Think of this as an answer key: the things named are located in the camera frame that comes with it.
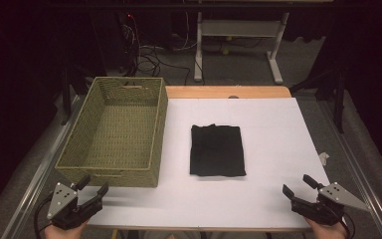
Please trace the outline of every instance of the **wicker basket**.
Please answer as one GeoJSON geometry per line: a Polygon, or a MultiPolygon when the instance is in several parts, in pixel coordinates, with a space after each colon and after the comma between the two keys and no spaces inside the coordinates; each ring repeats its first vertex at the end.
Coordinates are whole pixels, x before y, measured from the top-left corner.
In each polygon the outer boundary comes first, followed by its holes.
{"type": "Polygon", "coordinates": [[[156,187],[167,104],[163,79],[96,78],[56,170],[72,182],[156,187]]]}

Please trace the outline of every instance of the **wooden table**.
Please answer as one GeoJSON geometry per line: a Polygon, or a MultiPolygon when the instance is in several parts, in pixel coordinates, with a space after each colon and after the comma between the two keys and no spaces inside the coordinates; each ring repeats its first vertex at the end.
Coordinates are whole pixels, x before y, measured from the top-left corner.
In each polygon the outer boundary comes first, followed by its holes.
{"type": "MultiPolygon", "coordinates": [[[[111,187],[89,225],[138,230],[309,231],[283,184],[315,201],[302,181],[327,176],[295,99],[283,87],[167,87],[169,106],[156,188],[111,187]],[[239,99],[226,99],[238,96],[239,99]],[[241,128],[247,175],[189,174],[192,124],[241,128]]],[[[83,203],[96,187],[80,193],[83,203]]]]}

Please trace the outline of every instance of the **white metal stand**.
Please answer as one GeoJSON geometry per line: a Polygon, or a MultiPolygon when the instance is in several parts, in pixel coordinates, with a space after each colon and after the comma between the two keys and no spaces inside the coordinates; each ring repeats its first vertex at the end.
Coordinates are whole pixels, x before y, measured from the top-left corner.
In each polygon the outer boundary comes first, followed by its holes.
{"type": "Polygon", "coordinates": [[[231,36],[231,37],[269,37],[276,38],[272,51],[267,52],[267,57],[275,78],[275,83],[284,83],[276,61],[279,46],[284,35],[289,13],[284,13],[281,21],[234,21],[234,20],[203,20],[202,13],[198,13],[197,22],[197,52],[195,55],[194,81],[203,79],[203,55],[201,43],[203,36],[231,36]]]}

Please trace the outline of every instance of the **folded black towel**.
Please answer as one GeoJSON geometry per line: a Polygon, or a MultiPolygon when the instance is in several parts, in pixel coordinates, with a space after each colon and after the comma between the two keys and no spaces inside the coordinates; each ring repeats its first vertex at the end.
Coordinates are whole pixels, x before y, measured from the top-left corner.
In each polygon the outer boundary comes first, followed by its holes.
{"type": "Polygon", "coordinates": [[[199,176],[245,176],[244,150],[238,126],[191,128],[190,174],[199,176]]]}

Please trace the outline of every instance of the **human hand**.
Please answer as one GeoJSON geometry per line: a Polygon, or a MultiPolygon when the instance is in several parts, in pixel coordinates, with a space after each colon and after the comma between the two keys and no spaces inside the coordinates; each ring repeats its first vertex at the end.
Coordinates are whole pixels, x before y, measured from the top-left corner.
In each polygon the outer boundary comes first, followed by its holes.
{"type": "Polygon", "coordinates": [[[347,236],[345,228],[339,222],[332,226],[326,226],[305,217],[304,219],[311,226],[316,239],[345,239],[347,236]]]}
{"type": "Polygon", "coordinates": [[[80,239],[87,223],[88,221],[70,230],[63,230],[54,225],[50,225],[45,229],[46,239],[80,239]]]}

